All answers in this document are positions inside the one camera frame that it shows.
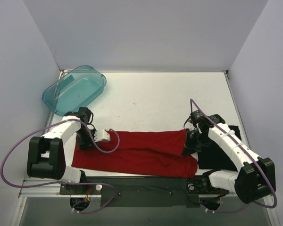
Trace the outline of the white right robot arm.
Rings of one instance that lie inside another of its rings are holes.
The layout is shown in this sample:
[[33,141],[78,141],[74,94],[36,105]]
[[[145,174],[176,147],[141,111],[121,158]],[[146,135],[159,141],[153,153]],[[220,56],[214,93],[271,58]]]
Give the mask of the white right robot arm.
[[203,170],[187,180],[188,188],[197,194],[234,193],[245,204],[275,194],[274,162],[250,150],[221,116],[196,110],[186,121],[194,128],[186,131],[183,156],[196,155]]

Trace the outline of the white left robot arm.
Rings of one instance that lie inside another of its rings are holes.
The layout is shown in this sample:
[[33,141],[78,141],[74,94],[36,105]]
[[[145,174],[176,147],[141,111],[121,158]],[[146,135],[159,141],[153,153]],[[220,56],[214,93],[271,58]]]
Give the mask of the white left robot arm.
[[88,187],[85,174],[66,165],[64,144],[76,134],[77,145],[86,150],[94,146],[90,130],[81,123],[89,124],[93,113],[87,107],[80,107],[78,112],[67,112],[62,118],[64,123],[55,126],[41,137],[32,137],[29,142],[27,174],[33,178],[55,179],[71,183],[71,189],[83,194]]

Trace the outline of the red t shirt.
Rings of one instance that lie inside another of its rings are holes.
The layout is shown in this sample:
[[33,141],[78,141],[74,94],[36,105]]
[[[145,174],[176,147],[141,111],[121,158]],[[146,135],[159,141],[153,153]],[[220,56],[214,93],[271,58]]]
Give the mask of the red t shirt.
[[186,131],[109,131],[111,140],[82,150],[75,147],[72,167],[128,174],[192,178],[197,160],[183,156]]

